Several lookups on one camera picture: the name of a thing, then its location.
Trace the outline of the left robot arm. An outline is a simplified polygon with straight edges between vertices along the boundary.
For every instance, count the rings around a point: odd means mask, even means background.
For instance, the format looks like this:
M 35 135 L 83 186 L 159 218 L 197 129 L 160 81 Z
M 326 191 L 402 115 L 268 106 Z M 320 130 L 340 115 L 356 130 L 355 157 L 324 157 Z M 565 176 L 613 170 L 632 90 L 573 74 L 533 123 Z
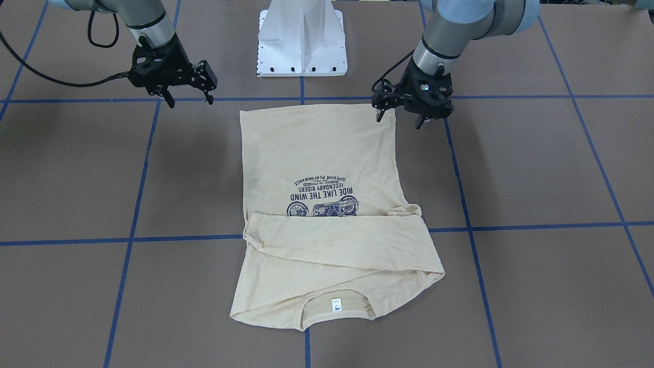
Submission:
M 416 129 L 453 112 L 451 72 L 472 40 L 524 31 L 539 14 L 538 1 L 432 1 L 432 16 L 397 84 L 385 75 L 371 86 L 371 104 L 381 121 L 402 107 L 417 114 Z

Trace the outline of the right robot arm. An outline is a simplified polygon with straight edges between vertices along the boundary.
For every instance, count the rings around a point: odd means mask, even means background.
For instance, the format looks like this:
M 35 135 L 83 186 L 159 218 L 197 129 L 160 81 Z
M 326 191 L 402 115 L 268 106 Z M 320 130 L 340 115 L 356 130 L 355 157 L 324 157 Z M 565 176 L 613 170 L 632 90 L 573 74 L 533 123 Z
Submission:
M 128 80 L 150 95 L 162 97 L 170 108 L 175 100 L 171 86 L 188 85 L 203 91 L 213 104 L 217 78 L 208 61 L 191 63 L 160 1 L 51 1 L 68 10 L 92 10 L 121 17 L 137 42 Z

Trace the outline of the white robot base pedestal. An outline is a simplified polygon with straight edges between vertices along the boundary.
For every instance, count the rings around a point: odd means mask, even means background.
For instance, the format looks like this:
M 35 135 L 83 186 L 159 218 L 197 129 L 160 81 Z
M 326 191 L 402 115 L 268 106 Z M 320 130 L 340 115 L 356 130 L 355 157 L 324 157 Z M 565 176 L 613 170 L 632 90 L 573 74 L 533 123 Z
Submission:
M 271 1 L 259 14 L 257 75 L 346 75 L 343 13 L 332 1 Z

